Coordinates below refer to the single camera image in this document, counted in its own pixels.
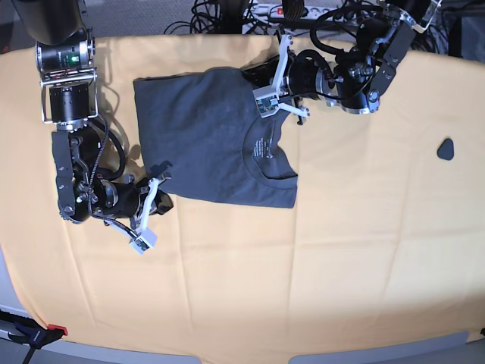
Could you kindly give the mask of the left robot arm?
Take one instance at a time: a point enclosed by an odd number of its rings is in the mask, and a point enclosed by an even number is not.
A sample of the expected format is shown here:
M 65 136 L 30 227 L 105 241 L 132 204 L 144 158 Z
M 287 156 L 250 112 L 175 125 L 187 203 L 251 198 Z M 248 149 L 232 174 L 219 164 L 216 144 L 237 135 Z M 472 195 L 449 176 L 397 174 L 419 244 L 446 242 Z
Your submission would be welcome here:
M 242 70 L 253 86 L 260 115 L 287 111 L 299 118 L 310 115 L 302 99 L 321 100 L 329 107 L 366 115 L 376 112 L 380 97 L 392 83 L 396 69 L 419 34 L 427 31 L 440 9 L 439 1 L 378 1 L 352 3 L 327 11 L 309 28 L 313 49 L 296 54 L 293 38 L 277 32 L 278 54 Z M 360 22 L 350 50 L 338 49 L 318 38 L 327 20 L 356 16 Z

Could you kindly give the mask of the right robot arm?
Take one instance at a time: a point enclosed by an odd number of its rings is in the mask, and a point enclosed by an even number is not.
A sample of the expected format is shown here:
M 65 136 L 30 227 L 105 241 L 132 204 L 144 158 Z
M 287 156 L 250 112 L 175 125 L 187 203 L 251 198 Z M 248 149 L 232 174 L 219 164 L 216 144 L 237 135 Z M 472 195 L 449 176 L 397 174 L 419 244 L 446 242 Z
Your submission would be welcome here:
M 144 217 L 170 211 L 171 198 L 159 189 L 162 179 L 119 181 L 126 155 L 99 111 L 95 38 L 80 3 L 15 1 L 13 6 L 36 41 L 42 122 L 56 127 L 52 154 L 61 217 L 76 224 L 89 217 L 108 224 L 128 218 L 137 228 Z

